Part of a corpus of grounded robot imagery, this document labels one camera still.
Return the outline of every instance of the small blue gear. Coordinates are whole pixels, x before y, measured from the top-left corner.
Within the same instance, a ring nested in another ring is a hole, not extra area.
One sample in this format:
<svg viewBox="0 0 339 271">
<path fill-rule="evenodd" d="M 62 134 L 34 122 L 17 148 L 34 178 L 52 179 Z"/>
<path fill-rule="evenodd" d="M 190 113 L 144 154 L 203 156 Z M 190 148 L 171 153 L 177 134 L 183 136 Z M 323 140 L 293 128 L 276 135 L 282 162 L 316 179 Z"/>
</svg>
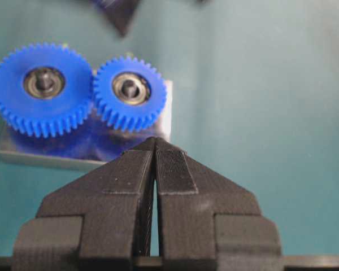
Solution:
<svg viewBox="0 0 339 271">
<path fill-rule="evenodd" d="M 150 90 L 148 99 L 137 105 L 123 102 L 115 94 L 113 80 L 125 73 L 143 78 Z M 113 59 L 103 64 L 93 80 L 97 115 L 107 126 L 129 132 L 146 129 L 154 124 L 166 103 L 166 86 L 156 69 L 137 58 Z"/>
</svg>

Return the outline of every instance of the bearing center hole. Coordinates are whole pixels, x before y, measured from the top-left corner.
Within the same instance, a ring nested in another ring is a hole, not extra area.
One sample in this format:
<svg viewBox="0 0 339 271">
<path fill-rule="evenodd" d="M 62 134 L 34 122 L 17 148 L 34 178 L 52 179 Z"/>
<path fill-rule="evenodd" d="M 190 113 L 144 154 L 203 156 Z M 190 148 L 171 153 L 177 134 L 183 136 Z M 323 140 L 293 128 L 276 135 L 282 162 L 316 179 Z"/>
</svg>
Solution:
<svg viewBox="0 0 339 271">
<path fill-rule="evenodd" d="M 51 78 L 52 73 L 48 69 L 38 69 L 35 72 L 36 87 L 39 91 L 49 90 L 54 85 L 54 80 Z"/>
<path fill-rule="evenodd" d="M 121 91 L 128 99 L 135 98 L 140 94 L 140 90 L 133 80 L 125 80 Z"/>
</svg>

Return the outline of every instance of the gear tooth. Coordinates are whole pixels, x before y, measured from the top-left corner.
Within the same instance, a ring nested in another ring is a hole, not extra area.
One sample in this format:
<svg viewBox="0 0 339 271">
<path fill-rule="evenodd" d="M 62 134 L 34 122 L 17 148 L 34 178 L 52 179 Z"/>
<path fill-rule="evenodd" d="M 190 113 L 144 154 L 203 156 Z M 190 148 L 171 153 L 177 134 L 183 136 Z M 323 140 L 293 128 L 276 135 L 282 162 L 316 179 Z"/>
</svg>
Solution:
<svg viewBox="0 0 339 271">
<path fill-rule="evenodd" d="M 72 116 L 70 116 L 70 122 L 71 122 L 71 126 L 74 128 L 74 129 L 77 129 L 78 128 L 78 121 L 77 121 L 77 116 L 74 114 Z"/>
<path fill-rule="evenodd" d="M 67 116 L 64 118 L 63 120 L 63 125 L 64 125 L 64 130 L 67 132 L 67 133 L 70 133 L 70 118 Z"/>
<path fill-rule="evenodd" d="M 9 111 L 7 109 L 1 110 L 1 114 L 4 118 L 7 118 L 9 116 Z"/>
<path fill-rule="evenodd" d="M 83 114 L 82 110 L 76 112 L 78 124 L 83 124 Z"/>
<path fill-rule="evenodd" d="M 40 126 L 39 126 L 38 122 L 37 121 L 33 121 L 32 125 L 33 125 L 33 131 L 34 131 L 35 137 L 39 138 L 41 136 L 41 129 L 40 129 Z"/>
<path fill-rule="evenodd" d="M 99 112 L 99 110 L 97 109 L 96 110 L 96 113 L 95 113 L 98 117 L 101 115 L 101 113 Z"/>
<path fill-rule="evenodd" d="M 82 107 L 81 107 L 81 112 L 82 112 L 82 116 L 83 116 L 83 123 L 84 121 L 86 120 L 86 117 L 87 117 L 87 111 L 86 111 L 86 105 L 83 104 Z"/>
<path fill-rule="evenodd" d="M 45 122 L 40 122 L 40 129 L 43 137 L 47 138 L 49 136 L 49 131 Z"/>
<path fill-rule="evenodd" d="M 101 95 L 101 92 L 100 92 L 100 84 L 96 85 L 94 88 L 93 88 L 93 95 L 94 95 L 94 99 L 102 99 L 102 95 Z"/>
<path fill-rule="evenodd" d="M 155 121 L 157 120 L 157 114 L 154 114 L 154 113 L 152 113 L 151 114 L 151 126 L 152 126 L 152 124 L 154 124 L 155 123 Z"/>
<path fill-rule="evenodd" d="M 19 130 L 22 134 L 25 134 L 25 132 L 27 131 L 24 125 L 24 120 L 22 117 L 16 117 L 14 118 L 16 125 L 19 127 Z"/>
<path fill-rule="evenodd" d="M 141 130 L 141 128 L 142 128 L 142 124 L 143 123 L 143 119 L 142 118 L 138 118 L 138 120 L 137 120 L 137 122 L 136 122 L 136 124 L 134 125 L 134 130 L 136 131 L 136 132 L 139 132 L 140 130 Z"/>
<path fill-rule="evenodd" d="M 83 120 L 87 120 L 88 119 L 88 114 L 84 114 Z"/>
<path fill-rule="evenodd" d="M 98 80 L 97 80 L 97 79 L 94 79 L 93 82 L 92 82 L 92 85 L 93 85 L 94 88 L 99 87 L 99 82 L 98 82 Z"/>
<path fill-rule="evenodd" d="M 25 121 L 24 121 L 24 127 L 25 127 L 25 129 L 26 129 L 28 135 L 31 137 L 31 136 L 33 135 L 33 133 L 34 133 L 34 132 L 33 132 L 33 127 L 32 127 L 31 122 L 28 121 L 28 120 L 25 120 Z"/>
<path fill-rule="evenodd" d="M 105 110 L 103 112 L 103 115 L 101 117 L 102 121 L 106 121 L 109 119 L 110 115 L 111 115 L 112 110 L 110 108 L 108 108 L 107 106 L 105 107 Z"/>
<path fill-rule="evenodd" d="M 94 95 L 94 104 L 96 107 L 99 107 L 102 100 L 102 96 L 100 94 L 95 93 Z"/>
<path fill-rule="evenodd" d="M 127 124 L 127 118 L 125 116 L 122 116 L 119 121 L 114 125 L 114 129 L 118 130 L 119 128 L 122 129 L 122 131 L 125 131 Z"/>
<path fill-rule="evenodd" d="M 94 98 L 94 106 L 97 109 L 97 116 L 100 115 L 100 110 L 99 110 L 99 103 L 101 102 L 101 98 Z"/>
<path fill-rule="evenodd" d="M 148 122 L 149 122 L 149 118 L 146 116 L 145 117 L 145 120 L 143 121 L 143 123 L 142 123 L 142 129 L 146 129 L 147 128 L 147 125 L 148 125 Z"/>
<path fill-rule="evenodd" d="M 103 114 L 105 106 L 106 106 L 106 103 L 102 99 L 98 100 L 97 111 L 99 112 L 99 114 Z"/>
<path fill-rule="evenodd" d="M 93 89 L 93 98 L 94 98 L 94 105 L 97 106 L 98 100 L 102 99 L 101 94 L 98 92 L 98 89 Z"/>
<path fill-rule="evenodd" d="M 63 44 L 59 45 L 59 49 L 60 49 L 62 52 L 68 52 L 68 51 L 70 51 L 70 50 L 69 50 L 69 47 L 64 46 Z"/>
<path fill-rule="evenodd" d="M 111 115 L 108 119 L 107 126 L 112 126 L 118 122 L 119 114 L 111 112 Z"/>
<path fill-rule="evenodd" d="M 0 112 L 3 113 L 5 110 L 5 107 L 2 105 L 2 103 L 0 103 Z"/>
<path fill-rule="evenodd" d="M 100 69 L 101 70 L 104 70 L 108 65 L 110 65 L 111 62 L 108 60 L 106 63 L 103 63 L 101 66 L 100 66 Z"/>
<path fill-rule="evenodd" d="M 76 56 L 77 58 L 83 58 L 81 54 L 77 53 L 75 50 L 71 50 L 71 53 Z"/>
<path fill-rule="evenodd" d="M 52 137 L 55 137 L 56 136 L 56 133 L 57 131 L 55 131 L 55 126 L 54 126 L 54 122 L 49 122 L 48 124 L 48 127 L 49 127 L 49 133 Z"/>
<path fill-rule="evenodd" d="M 10 123 L 14 129 L 18 130 L 18 126 L 15 123 L 15 116 L 13 114 L 10 113 L 7 116 L 7 122 Z"/>
<path fill-rule="evenodd" d="M 133 130 L 134 130 L 134 125 L 136 124 L 136 121 L 134 120 L 134 117 L 131 117 L 130 119 L 129 119 L 129 122 L 128 122 L 128 124 L 127 124 L 127 129 L 128 129 L 128 131 L 131 133 L 131 132 L 133 132 Z"/>
<path fill-rule="evenodd" d="M 58 120 L 54 121 L 55 130 L 60 136 L 62 136 L 64 134 L 62 122 L 63 122 L 62 119 L 58 119 Z"/>
<path fill-rule="evenodd" d="M 93 104 L 92 102 L 88 102 L 84 105 L 84 119 L 86 120 L 90 114 L 90 112 L 92 111 L 93 108 Z"/>
</svg>

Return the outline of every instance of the gripper jaw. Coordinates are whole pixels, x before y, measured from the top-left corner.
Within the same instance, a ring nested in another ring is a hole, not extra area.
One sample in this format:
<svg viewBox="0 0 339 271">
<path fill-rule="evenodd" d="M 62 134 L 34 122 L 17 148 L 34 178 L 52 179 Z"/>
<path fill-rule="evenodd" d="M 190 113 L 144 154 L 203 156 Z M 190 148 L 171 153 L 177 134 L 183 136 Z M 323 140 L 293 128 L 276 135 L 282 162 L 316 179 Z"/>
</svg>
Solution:
<svg viewBox="0 0 339 271">
<path fill-rule="evenodd" d="M 154 137 L 46 196 L 19 233 L 13 269 L 133 270 L 150 252 L 154 180 L 163 270 L 283 269 L 255 196 Z"/>
</svg>

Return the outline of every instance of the teal surface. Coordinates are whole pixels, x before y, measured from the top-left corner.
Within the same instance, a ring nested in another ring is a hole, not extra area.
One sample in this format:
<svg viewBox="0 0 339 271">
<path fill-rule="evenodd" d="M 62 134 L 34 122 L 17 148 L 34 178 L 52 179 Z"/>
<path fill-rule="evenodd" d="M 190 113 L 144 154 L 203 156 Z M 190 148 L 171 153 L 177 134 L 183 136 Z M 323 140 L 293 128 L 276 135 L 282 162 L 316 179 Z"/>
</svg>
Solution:
<svg viewBox="0 0 339 271">
<path fill-rule="evenodd" d="M 193 2 L 144 0 L 119 39 L 89 1 L 0 0 L 0 60 L 42 41 L 145 59 L 174 81 L 172 143 L 253 191 L 285 254 L 339 253 L 339 1 Z M 0 161 L 0 256 L 82 174 Z"/>
</svg>

